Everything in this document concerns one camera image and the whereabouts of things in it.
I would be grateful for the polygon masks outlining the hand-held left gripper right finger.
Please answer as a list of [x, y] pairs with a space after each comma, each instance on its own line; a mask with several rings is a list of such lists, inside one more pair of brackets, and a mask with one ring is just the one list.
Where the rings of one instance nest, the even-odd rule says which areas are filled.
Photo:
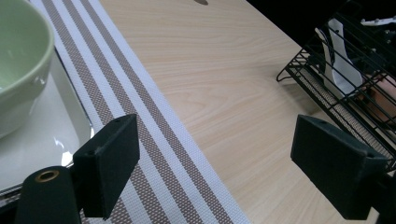
[[327, 121], [300, 115], [290, 157], [343, 218], [368, 217], [385, 156]]

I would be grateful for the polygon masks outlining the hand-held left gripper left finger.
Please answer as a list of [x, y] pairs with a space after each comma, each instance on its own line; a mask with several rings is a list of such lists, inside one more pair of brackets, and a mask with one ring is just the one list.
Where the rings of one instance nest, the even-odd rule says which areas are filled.
[[136, 114], [111, 120], [73, 155], [86, 217], [110, 217], [139, 159]]

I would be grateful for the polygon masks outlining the pale green bowl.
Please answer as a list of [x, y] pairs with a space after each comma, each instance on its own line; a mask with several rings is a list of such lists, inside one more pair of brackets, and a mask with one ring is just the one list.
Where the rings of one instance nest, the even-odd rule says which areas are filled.
[[50, 23], [28, 0], [0, 0], [0, 139], [31, 117], [54, 53]]

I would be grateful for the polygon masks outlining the white plate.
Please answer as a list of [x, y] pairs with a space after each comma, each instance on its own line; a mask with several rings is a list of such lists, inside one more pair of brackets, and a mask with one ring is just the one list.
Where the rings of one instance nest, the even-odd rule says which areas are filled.
[[54, 56], [46, 88], [27, 122], [0, 139], [0, 197], [17, 192], [30, 174], [72, 164], [73, 154], [94, 135], [59, 56]]

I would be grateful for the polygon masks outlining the white dish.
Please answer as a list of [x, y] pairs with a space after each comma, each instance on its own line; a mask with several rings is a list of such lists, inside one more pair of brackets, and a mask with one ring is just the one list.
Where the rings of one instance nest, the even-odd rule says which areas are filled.
[[328, 29], [331, 41], [319, 28], [315, 29], [324, 51], [324, 85], [338, 99], [353, 96], [362, 84], [362, 77], [347, 56], [344, 25], [337, 19], [331, 19]]

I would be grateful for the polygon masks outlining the striped woven placemat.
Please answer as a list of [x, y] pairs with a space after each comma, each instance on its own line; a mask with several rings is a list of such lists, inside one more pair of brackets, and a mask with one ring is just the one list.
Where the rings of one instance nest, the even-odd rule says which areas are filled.
[[135, 113], [140, 160], [109, 219], [83, 224], [249, 224], [99, 0], [29, 0], [50, 21], [95, 130]]

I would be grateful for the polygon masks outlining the black wire rack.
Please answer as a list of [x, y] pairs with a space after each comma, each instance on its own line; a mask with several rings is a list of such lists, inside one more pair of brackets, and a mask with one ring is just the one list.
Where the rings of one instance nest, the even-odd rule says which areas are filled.
[[[284, 67], [291, 77], [318, 104], [318, 106], [346, 133], [373, 148], [388, 159], [387, 169], [396, 170], [396, 130], [385, 129], [362, 107], [358, 96], [366, 75], [392, 76], [374, 70], [368, 64], [364, 42], [370, 37], [361, 20], [385, 19], [396, 16], [396, 0], [307, 0], [293, 4], [274, 23], [302, 48]], [[322, 43], [315, 29], [319, 28], [331, 41], [328, 21], [337, 19], [344, 25], [346, 54], [361, 73], [362, 84], [353, 96], [336, 98], [324, 85], [325, 58]]]

